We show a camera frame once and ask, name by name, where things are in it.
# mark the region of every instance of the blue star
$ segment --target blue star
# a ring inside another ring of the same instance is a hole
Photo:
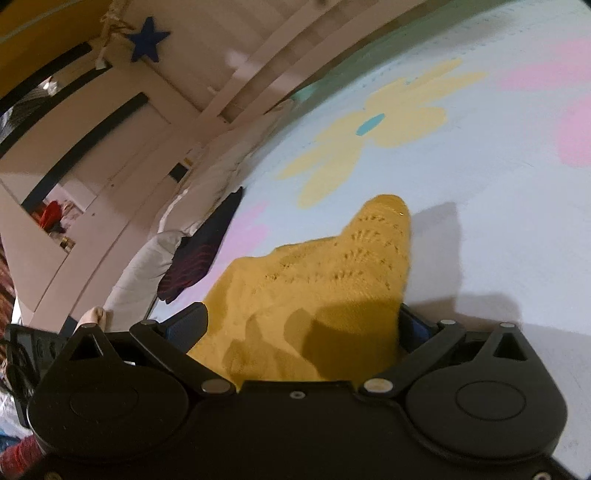
[[[142,56],[147,55],[152,61],[159,61],[156,45],[170,35],[170,32],[156,32],[154,28],[154,17],[146,18],[142,31],[126,35],[134,44],[134,52],[131,54],[131,61],[138,61]]]

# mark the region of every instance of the yellow knitted cloth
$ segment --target yellow knitted cloth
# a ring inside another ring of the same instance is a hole
[[[336,237],[234,260],[207,295],[209,327],[189,355],[244,380],[351,380],[397,360],[410,219],[392,195]]]

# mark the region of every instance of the pink paint patch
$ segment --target pink paint patch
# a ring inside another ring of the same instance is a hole
[[[549,61],[514,70],[501,79],[499,86],[503,90],[536,91],[589,81],[591,81],[591,63]]]
[[[558,45],[554,59],[513,70],[499,81],[503,90],[549,90],[591,82],[591,40]]]
[[[199,283],[183,290],[178,298],[171,303],[177,311],[191,305],[194,301],[203,301],[207,296],[207,292],[232,261],[251,255],[267,238],[269,234],[267,225],[255,223],[265,211],[267,205],[267,202],[261,202],[232,219],[220,250],[217,252],[216,259],[207,275]]]
[[[572,105],[560,122],[558,154],[565,165],[591,166],[591,96]]]

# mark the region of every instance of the white bedding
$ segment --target white bedding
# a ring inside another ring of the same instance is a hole
[[[218,204],[241,185],[242,167],[247,166],[248,157],[292,106],[293,101],[286,100],[254,122],[216,137],[203,149],[195,167],[183,179],[181,192],[161,209],[150,239],[105,301],[108,331],[126,331],[146,317],[181,238],[194,234]]]

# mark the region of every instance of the red object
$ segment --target red object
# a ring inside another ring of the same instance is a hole
[[[54,200],[49,205],[47,205],[47,207],[43,211],[43,215],[41,216],[41,220],[39,220],[39,225],[46,232],[48,232],[49,230],[51,230],[51,227],[54,226],[60,220],[61,220],[61,207],[60,207],[60,204]]]
[[[31,435],[0,453],[0,471],[8,480],[12,480],[21,476],[42,458],[43,452],[35,437]]]

